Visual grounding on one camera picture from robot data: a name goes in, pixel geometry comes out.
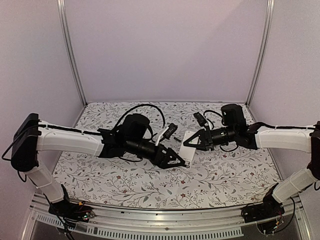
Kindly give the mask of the white remote control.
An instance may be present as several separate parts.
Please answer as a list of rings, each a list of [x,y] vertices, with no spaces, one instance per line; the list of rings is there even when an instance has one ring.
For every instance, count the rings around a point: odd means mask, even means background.
[[[192,166],[196,149],[193,147],[186,147],[183,145],[183,141],[187,138],[187,131],[184,133],[178,155],[185,160],[187,165],[189,165],[189,168],[185,167],[185,169],[189,170]]]

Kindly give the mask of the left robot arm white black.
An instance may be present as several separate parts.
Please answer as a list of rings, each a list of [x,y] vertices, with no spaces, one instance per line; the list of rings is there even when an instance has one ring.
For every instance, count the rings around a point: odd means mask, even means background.
[[[52,210],[63,217],[83,213],[86,207],[71,203],[67,190],[56,182],[49,170],[38,160],[42,151],[82,153],[102,159],[122,158],[125,153],[147,159],[161,169],[186,167],[186,162],[173,149],[161,142],[169,139],[177,125],[163,125],[157,139],[145,138],[153,133],[150,120],[127,110],[112,129],[82,130],[50,124],[31,113],[13,136],[12,143],[1,158],[9,161],[18,172],[24,173],[47,198]]]

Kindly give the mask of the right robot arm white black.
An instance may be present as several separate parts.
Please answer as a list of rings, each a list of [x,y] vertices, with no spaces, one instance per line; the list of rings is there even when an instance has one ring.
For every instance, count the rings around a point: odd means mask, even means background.
[[[250,150],[287,149],[311,155],[307,167],[293,173],[284,181],[272,186],[262,200],[258,213],[262,218],[274,214],[282,202],[300,193],[320,180],[320,125],[273,126],[264,122],[246,123],[243,109],[238,104],[221,107],[223,126],[210,129],[200,113],[194,117],[202,129],[183,141],[185,147],[200,151],[212,150],[215,146],[235,142],[239,147]]]

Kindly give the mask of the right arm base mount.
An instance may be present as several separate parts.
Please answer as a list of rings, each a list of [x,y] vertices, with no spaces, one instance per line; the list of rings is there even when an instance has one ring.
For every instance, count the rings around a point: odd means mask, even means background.
[[[241,209],[241,216],[244,219],[245,223],[273,218],[283,215],[284,213],[285,209],[282,205],[272,208],[264,203],[248,204]]]

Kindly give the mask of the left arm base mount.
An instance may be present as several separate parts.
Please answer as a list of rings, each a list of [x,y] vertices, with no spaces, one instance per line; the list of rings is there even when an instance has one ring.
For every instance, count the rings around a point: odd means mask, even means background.
[[[72,203],[67,200],[62,200],[57,203],[50,203],[48,212],[75,222],[88,222],[95,216],[93,208],[86,205],[85,201]]]

